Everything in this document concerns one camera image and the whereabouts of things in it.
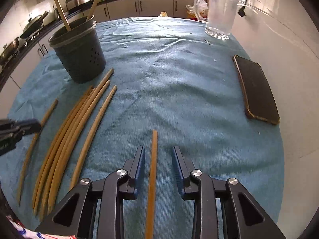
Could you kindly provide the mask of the black smartphone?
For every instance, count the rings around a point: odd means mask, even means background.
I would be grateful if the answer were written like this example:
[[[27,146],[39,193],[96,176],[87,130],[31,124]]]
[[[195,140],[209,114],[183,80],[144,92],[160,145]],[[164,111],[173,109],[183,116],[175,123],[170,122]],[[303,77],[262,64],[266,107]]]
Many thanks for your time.
[[[247,118],[278,125],[278,109],[260,64],[238,55],[234,55],[232,60],[237,70]]]

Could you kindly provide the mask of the dark perforated utensil holder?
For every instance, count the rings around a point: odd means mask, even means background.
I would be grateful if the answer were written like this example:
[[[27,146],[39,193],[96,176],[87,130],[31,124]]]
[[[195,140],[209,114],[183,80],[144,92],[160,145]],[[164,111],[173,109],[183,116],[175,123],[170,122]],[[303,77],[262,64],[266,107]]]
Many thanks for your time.
[[[94,16],[89,20],[82,17],[70,23],[70,31],[62,27],[48,40],[69,76],[78,84],[93,80],[105,69],[96,26]]]

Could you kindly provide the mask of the clear glass mug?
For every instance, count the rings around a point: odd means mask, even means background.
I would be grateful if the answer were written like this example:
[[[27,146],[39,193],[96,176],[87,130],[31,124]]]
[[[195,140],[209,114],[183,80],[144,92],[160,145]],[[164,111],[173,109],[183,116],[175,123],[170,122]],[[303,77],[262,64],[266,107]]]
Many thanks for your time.
[[[194,13],[206,24],[205,33],[213,38],[227,40],[234,24],[238,0],[208,0],[207,18],[200,15],[200,0],[194,0]]]

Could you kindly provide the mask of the steel pot with lid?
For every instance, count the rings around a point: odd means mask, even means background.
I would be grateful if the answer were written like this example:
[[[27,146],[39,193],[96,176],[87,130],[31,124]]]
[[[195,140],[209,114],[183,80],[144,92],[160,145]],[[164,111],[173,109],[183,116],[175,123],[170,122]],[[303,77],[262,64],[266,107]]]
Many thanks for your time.
[[[14,52],[17,50],[19,45],[19,38],[15,38],[8,46],[4,48],[4,51],[1,54],[0,57],[0,65],[4,66],[5,63],[8,61],[9,57],[14,54]]]

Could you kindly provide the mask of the black wok on stove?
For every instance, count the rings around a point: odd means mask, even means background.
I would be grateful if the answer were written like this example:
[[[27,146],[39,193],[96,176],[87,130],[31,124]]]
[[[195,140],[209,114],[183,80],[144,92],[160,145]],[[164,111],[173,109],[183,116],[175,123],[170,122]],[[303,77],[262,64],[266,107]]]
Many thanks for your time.
[[[38,15],[33,19],[30,18],[28,20],[28,24],[23,29],[23,33],[20,35],[20,38],[26,39],[29,36],[31,36],[33,33],[35,33],[42,26],[43,20],[44,18],[46,18],[46,16],[48,16],[49,12],[50,10],[45,11],[44,14]]]

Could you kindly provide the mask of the blue towel table cloth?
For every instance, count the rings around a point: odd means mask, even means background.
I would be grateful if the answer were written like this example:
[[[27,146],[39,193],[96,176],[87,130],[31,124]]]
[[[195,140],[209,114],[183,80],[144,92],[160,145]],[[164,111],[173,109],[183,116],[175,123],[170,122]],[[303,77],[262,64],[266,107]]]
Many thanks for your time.
[[[55,99],[58,105],[31,155],[17,203],[20,172],[33,135],[1,156],[1,184],[19,220],[35,230],[40,220],[31,208],[33,190],[50,144],[74,104],[89,86],[97,87],[114,68],[109,88],[93,110],[69,158],[57,202],[70,181],[87,133],[110,90],[117,85],[88,151],[81,177],[103,179],[146,149],[143,191],[124,201],[125,238],[144,238],[150,143],[158,132],[156,210],[153,238],[191,238],[194,202],[178,193],[172,148],[178,146],[196,168],[215,179],[235,177],[276,223],[282,203],[284,153],[278,126],[248,119],[233,55],[249,58],[239,42],[216,40],[204,25],[178,18],[128,18],[99,23],[97,34],[106,60],[104,72],[76,84],[55,51],[31,72],[8,118],[41,121]]]

